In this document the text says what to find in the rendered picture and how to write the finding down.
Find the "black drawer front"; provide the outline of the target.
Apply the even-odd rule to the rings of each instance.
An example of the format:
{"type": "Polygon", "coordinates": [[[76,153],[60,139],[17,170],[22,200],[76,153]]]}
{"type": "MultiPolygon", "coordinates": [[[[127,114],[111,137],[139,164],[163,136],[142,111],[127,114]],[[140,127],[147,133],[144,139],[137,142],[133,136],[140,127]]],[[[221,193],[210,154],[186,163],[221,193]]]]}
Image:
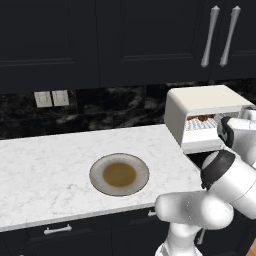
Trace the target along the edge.
{"type": "Polygon", "coordinates": [[[111,215],[113,256],[155,256],[165,241],[169,223],[148,217],[153,207],[111,215]]]}
{"type": "Polygon", "coordinates": [[[111,256],[108,216],[45,224],[0,233],[10,256],[111,256]],[[69,224],[72,231],[44,235],[69,224]]]}

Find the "white toaster oven door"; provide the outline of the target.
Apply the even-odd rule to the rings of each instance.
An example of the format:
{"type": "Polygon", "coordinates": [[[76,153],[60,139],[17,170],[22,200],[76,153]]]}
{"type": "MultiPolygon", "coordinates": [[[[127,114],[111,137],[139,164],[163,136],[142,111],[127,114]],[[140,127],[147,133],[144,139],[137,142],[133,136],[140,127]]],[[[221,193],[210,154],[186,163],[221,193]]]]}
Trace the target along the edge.
{"type": "Polygon", "coordinates": [[[181,148],[185,154],[219,150],[223,145],[215,129],[185,131],[181,148]]]}

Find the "black upper cupboard door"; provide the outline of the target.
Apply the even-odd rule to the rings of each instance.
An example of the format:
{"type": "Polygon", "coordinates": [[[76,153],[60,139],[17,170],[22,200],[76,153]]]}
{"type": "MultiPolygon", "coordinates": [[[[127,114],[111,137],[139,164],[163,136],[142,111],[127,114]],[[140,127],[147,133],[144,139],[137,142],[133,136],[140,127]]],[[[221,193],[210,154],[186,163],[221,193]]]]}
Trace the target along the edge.
{"type": "Polygon", "coordinates": [[[256,0],[225,0],[220,14],[210,80],[256,78],[256,0]],[[228,64],[221,67],[231,12],[236,6],[241,8],[241,12],[233,33],[228,64]]]}
{"type": "Polygon", "coordinates": [[[95,0],[0,0],[0,94],[98,86],[95,0]]]}
{"type": "Polygon", "coordinates": [[[206,80],[212,0],[96,0],[100,85],[206,80]]]}

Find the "white toaster oven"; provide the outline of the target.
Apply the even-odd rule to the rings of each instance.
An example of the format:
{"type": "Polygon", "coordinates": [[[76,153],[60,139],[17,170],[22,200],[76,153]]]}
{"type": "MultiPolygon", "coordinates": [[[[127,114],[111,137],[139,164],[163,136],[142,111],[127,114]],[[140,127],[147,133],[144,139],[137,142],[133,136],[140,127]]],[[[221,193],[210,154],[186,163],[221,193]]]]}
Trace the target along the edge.
{"type": "Polygon", "coordinates": [[[187,116],[215,114],[217,125],[229,116],[242,118],[254,104],[225,85],[207,85],[170,89],[166,97],[164,123],[181,147],[187,116]]]}

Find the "brown kebab skewer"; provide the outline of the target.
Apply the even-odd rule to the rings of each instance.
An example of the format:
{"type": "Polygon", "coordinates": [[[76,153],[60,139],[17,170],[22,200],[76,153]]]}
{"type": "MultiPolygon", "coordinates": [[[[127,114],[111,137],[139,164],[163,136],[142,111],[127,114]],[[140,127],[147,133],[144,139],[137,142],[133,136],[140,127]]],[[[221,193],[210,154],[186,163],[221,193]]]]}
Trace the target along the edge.
{"type": "Polygon", "coordinates": [[[215,114],[209,114],[209,115],[197,115],[197,116],[187,116],[186,120],[190,121],[193,119],[198,119],[201,122],[207,121],[209,118],[214,118],[215,114]]]}

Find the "grey plate with brown centre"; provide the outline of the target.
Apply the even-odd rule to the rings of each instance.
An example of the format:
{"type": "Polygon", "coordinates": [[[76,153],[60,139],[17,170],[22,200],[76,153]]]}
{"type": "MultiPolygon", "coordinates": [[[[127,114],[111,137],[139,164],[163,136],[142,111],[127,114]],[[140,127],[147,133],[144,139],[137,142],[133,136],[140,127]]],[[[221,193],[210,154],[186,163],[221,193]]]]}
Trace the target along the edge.
{"type": "Polygon", "coordinates": [[[129,196],[142,190],[150,172],[140,158],[114,153],[101,157],[90,168],[89,178],[99,192],[115,197],[129,196]]]}

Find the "white wall outlet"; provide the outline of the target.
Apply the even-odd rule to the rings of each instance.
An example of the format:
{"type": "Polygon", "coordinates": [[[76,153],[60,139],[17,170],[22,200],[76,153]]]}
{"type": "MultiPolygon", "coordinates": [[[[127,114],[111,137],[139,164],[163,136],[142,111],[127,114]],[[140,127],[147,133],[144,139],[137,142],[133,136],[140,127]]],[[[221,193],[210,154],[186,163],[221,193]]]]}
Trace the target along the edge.
{"type": "Polygon", "coordinates": [[[69,105],[68,92],[66,90],[53,91],[52,97],[54,105],[57,107],[69,105]]]}
{"type": "Polygon", "coordinates": [[[49,91],[35,92],[35,101],[38,108],[52,107],[51,94],[49,91]]]}

